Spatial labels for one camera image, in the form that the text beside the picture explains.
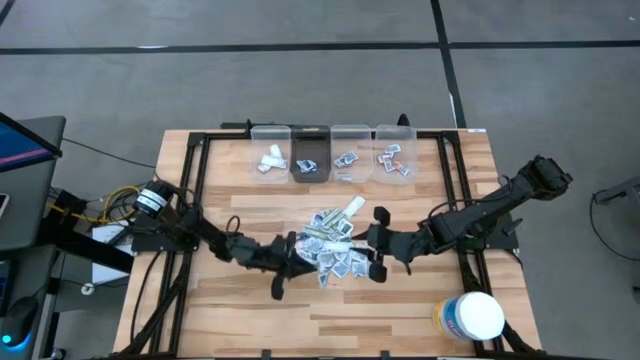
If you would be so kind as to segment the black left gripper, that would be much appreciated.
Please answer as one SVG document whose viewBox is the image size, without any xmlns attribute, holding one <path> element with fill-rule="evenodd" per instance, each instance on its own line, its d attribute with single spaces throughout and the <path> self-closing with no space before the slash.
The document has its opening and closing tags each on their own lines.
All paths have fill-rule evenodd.
<svg viewBox="0 0 640 360">
<path fill-rule="evenodd" d="M 295 242 L 295 232 L 289 232 L 285 237 L 277 235 L 270 245 L 260 245 L 253 250 L 245 263 L 245 267 L 248 269 L 275 273 L 271 283 L 271 297 L 274 300 L 283 299 L 285 281 L 317 271 L 315 265 L 305 260 L 296 260 L 294 249 L 303 258 L 312 258 L 313 253 L 308 251 L 304 245 L 295 246 Z"/>
</svg>

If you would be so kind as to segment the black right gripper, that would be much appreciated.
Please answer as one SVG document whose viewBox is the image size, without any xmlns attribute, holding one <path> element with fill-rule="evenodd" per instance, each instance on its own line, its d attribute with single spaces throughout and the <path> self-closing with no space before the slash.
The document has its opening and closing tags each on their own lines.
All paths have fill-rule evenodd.
<svg viewBox="0 0 640 360">
<path fill-rule="evenodd" d="M 412 247 L 413 234 L 410 232 L 399 232 L 388 228 L 391 220 L 390 212 L 382 207 L 376 206 L 373 213 L 376 224 L 370 225 L 368 229 L 368 243 L 365 240 L 354 240 L 353 247 L 357 249 L 373 249 L 373 258 L 369 267 L 369 278 L 377 283 L 384 283 L 387 280 L 387 268 L 384 266 L 384 257 L 393 256 L 401 262 L 406 273 L 411 276 L 412 270 L 409 264 L 413 261 Z M 367 254 L 355 252 L 357 262 L 367 262 Z"/>
</svg>

